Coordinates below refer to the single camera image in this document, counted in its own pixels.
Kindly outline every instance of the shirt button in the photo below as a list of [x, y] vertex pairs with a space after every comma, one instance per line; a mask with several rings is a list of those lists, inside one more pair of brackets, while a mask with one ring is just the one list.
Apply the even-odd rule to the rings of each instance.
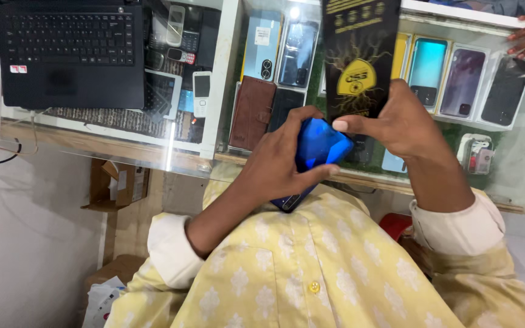
[[319, 292], [319, 289], [321, 289], [321, 286], [319, 285], [319, 282], [313, 281], [311, 284], [309, 284], [309, 290], [313, 294], [317, 294]]

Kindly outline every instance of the purple smartphone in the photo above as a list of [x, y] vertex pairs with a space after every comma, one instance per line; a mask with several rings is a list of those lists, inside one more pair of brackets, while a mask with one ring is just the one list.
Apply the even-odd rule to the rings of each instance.
[[447, 85], [441, 103], [441, 114], [469, 117], [485, 63], [485, 53], [457, 49], [448, 71]]

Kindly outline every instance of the shirt pocket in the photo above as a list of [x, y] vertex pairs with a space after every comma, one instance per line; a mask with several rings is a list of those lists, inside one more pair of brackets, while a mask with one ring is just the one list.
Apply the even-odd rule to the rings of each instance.
[[227, 246], [208, 257], [171, 327], [278, 327], [276, 298], [273, 253]]

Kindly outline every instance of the white shirt cuff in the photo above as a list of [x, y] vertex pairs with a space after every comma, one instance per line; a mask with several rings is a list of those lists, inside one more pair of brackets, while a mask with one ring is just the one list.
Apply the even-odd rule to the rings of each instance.
[[417, 242], [441, 254], [483, 254], [502, 240], [506, 230], [498, 208], [479, 194], [473, 205], [455, 213], [426, 211], [416, 200], [410, 210]]
[[189, 288], [204, 264], [186, 237], [190, 217], [161, 213], [153, 217], [147, 248], [151, 262], [171, 288]]

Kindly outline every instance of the white feature phone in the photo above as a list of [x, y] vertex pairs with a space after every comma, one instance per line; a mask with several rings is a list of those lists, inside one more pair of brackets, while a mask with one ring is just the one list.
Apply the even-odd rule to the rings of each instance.
[[172, 5], [169, 8], [169, 20], [167, 21], [167, 37], [165, 42], [171, 47], [181, 46], [181, 34], [184, 30], [184, 18], [186, 8]]
[[194, 116], [206, 117], [212, 72], [194, 72]]

